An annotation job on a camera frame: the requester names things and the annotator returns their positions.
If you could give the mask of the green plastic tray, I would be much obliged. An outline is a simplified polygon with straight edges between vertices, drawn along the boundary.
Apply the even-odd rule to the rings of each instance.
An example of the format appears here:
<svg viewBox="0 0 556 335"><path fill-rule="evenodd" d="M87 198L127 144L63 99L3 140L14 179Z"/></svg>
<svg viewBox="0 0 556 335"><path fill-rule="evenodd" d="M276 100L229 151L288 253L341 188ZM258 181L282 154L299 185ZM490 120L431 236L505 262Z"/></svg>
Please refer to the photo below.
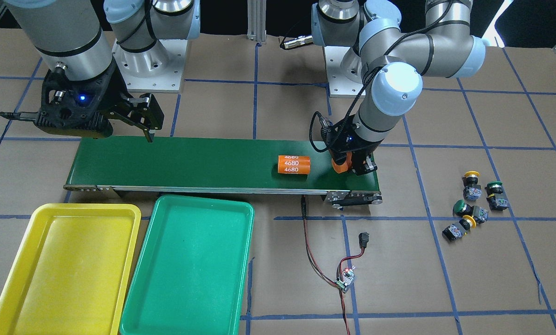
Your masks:
<svg viewBox="0 0 556 335"><path fill-rule="evenodd" d="M123 335L236 335L254 208L163 195L134 272Z"/></svg>

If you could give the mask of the aluminium frame post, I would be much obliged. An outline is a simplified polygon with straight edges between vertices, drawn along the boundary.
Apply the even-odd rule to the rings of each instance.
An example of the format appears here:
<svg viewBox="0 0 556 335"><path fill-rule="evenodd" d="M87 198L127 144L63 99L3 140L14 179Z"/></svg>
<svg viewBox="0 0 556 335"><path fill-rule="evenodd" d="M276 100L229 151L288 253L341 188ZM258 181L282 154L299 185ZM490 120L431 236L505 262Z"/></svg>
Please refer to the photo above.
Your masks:
<svg viewBox="0 0 556 335"><path fill-rule="evenodd" d="M267 38L266 32L266 0L248 0L248 40L255 41L259 44L265 44Z"/></svg>

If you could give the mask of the green conveyor belt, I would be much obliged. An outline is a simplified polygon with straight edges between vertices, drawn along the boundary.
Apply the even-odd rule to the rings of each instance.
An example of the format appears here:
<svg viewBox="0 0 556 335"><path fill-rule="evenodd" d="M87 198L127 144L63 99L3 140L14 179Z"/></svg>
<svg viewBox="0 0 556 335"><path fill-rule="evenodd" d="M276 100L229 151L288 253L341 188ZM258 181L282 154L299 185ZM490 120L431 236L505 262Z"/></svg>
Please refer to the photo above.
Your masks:
<svg viewBox="0 0 556 335"><path fill-rule="evenodd" d="M279 174L279 155L307 155L310 174ZM380 204L375 172L336 173L307 141L111 136L80 141L65 189L210 194L318 194L334 208Z"/></svg>

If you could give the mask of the green push button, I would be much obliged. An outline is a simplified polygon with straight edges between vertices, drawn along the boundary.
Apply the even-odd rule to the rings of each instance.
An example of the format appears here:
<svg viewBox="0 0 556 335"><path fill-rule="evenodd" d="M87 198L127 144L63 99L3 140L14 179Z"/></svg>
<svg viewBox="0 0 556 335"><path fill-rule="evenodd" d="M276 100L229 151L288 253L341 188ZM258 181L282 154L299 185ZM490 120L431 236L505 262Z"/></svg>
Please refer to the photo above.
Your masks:
<svg viewBox="0 0 556 335"><path fill-rule="evenodd" d="M457 216L470 215L478 225L488 220L488 211L477 204L470 205L465 200L458 200L453 207L453 212Z"/></svg>
<svg viewBox="0 0 556 335"><path fill-rule="evenodd" d="M492 181L485 186L488 193L489 208L494 211L503 211L509 208L507 194L501 181Z"/></svg>

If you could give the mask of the black inline switch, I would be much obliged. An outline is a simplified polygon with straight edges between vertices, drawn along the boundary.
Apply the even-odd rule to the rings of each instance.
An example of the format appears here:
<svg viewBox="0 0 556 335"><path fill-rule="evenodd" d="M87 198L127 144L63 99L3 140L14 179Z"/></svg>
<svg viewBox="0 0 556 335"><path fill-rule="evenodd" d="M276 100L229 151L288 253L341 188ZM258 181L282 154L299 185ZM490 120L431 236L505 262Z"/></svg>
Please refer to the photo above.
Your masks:
<svg viewBox="0 0 556 335"><path fill-rule="evenodd" d="M367 244L369 242L369 233L368 232L359 233L358 240L359 240L359 247L361 249L367 248Z"/></svg>

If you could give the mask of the yellow push button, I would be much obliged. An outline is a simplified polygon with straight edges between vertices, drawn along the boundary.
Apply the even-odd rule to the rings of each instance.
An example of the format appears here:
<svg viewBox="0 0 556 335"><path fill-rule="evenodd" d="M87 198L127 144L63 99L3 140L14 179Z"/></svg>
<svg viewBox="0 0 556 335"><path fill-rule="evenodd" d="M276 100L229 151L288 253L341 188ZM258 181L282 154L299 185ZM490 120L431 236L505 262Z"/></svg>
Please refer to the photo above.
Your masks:
<svg viewBox="0 0 556 335"><path fill-rule="evenodd" d="M463 215L457 223L452 223L450 226L447 226L442 231L442 235L447 238L448 241L455 241L465 236L475 227L477 227L477 222L474 217L471 215Z"/></svg>
<svg viewBox="0 0 556 335"><path fill-rule="evenodd" d="M480 173L475 170L465 172L463 175L463 197L467 201L477 201L482 195L482 187L478 184Z"/></svg>

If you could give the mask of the yellow plastic tray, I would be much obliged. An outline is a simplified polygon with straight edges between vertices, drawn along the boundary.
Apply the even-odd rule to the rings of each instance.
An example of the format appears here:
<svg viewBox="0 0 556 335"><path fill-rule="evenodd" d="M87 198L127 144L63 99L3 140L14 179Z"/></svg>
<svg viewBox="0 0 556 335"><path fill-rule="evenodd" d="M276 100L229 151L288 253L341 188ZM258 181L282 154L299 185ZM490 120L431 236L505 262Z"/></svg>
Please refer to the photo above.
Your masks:
<svg viewBox="0 0 556 335"><path fill-rule="evenodd" d="M0 296L0 335L115 335L141 212L133 204L44 204Z"/></svg>

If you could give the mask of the plain orange cylinder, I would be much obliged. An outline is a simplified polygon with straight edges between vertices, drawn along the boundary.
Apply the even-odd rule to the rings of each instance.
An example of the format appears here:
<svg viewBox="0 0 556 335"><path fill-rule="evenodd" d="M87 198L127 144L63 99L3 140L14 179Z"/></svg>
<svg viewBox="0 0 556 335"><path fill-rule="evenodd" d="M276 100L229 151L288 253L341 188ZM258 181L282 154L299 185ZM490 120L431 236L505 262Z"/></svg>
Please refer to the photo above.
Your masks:
<svg viewBox="0 0 556 335"><path fill-rule="evenodd" d="M332 168L338 174L352 171L352 153L337 153L333 155L331 160Z"/></svg>

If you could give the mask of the small controller circuit board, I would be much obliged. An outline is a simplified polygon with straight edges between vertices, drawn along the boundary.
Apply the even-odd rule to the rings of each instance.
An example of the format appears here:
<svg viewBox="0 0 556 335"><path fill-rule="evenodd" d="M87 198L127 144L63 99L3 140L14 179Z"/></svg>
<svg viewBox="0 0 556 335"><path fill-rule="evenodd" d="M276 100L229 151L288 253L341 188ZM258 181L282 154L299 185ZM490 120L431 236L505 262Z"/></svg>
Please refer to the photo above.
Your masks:
<svg viewBox="0 0 556 335"><path fill-rule="evenodd" d="M342 291L342 293L347 293L351 288L352 284L355 282L355 267L346 268L342 270L341 274L335 280L336 286Z"/></svg>

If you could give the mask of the orange cylinder labelled 4680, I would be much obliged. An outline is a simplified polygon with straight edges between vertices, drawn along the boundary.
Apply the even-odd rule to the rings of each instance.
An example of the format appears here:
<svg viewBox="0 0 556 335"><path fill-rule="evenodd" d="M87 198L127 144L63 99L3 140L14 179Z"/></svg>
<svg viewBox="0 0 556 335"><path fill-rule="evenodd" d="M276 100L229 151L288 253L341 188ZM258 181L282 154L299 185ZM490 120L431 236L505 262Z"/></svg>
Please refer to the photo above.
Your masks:
<svg viewBox="0 0 556 335"><path fill-rule="evenodd" d="M279 174L310 174L310 157L307 155L279 155Z"/></svg>

